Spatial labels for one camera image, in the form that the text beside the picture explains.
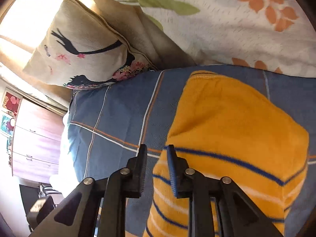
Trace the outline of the white leaf print pillow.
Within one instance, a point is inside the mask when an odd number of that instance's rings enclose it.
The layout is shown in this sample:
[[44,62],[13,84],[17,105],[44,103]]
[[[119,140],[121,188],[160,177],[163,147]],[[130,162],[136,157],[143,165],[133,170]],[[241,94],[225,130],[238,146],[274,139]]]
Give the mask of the white leaf print pillow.
[[197,64],[212,61],[315,77],[304,0],[114,0],[139,7]]

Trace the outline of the red floral wall picture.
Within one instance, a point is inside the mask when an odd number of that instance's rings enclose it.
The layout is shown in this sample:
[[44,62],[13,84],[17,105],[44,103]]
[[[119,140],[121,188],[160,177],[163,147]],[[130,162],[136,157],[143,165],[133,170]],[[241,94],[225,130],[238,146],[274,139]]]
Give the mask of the red floral wall picture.
[[21,102],[21,97],[12,94],[9,91],[4,92],[2,110],[11,117],[16,118]]

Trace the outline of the teal wall picture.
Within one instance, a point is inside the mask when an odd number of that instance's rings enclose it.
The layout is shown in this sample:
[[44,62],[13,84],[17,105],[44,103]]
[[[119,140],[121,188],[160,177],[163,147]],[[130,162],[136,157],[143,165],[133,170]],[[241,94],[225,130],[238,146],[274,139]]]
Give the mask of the teal wall picture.
[[6,137],[12,136],[14,133],[15,119],[7,114],[1,115],[1,134]]

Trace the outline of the blue plaid bed cover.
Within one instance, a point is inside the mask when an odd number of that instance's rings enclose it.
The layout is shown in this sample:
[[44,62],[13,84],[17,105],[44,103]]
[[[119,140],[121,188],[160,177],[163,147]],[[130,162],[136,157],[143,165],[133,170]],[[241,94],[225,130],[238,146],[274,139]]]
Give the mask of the blue plaid bed cover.
[[[69,152],[79,181],[109,177],[134,157],[141,144],[148,158],[144,192],[126,205],[126,231],[136,236],[187,236],[189,201],[171,190],[166,158],[167,135],[183,89],[194,71],[237,79],[262,94],[269,80],[292,78],[306,88],[304,98],[315,113],[315,80],[252,68],[216,65],[146,72],[130,80],[73,95],[68,117]],[[285,236],[295,236],[315,207],[315,119],[309,137],[308,171],[285,218]]]

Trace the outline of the yellow striped knit sweater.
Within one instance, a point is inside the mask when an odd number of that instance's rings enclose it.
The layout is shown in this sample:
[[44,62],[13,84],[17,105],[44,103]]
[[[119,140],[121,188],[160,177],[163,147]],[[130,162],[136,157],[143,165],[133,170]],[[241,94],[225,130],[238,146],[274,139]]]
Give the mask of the yellow striped knit sweater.
[[298,78],[268,94],[210,71],[191,73],[166,143],[207,177],[228,176],[280,231],[306,179],[315,113]]

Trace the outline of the brown wooden dresser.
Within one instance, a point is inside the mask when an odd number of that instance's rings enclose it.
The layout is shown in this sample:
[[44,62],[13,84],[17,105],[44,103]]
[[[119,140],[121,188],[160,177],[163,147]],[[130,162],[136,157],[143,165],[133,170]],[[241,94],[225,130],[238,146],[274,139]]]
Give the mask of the brown wooden dresser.
[[58,174],[63,118],[27,99],[22,99],[14,127],[12,175],[49,183]]

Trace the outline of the white cushion with dancer print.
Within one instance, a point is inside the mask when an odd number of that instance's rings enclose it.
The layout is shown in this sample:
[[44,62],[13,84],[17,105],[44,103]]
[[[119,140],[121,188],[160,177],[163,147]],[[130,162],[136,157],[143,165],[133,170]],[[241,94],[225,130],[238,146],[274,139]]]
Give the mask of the white cushion with dancer print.
[[64,0],[23,71],[48,85],[96,89],[156,67],[78,0]]

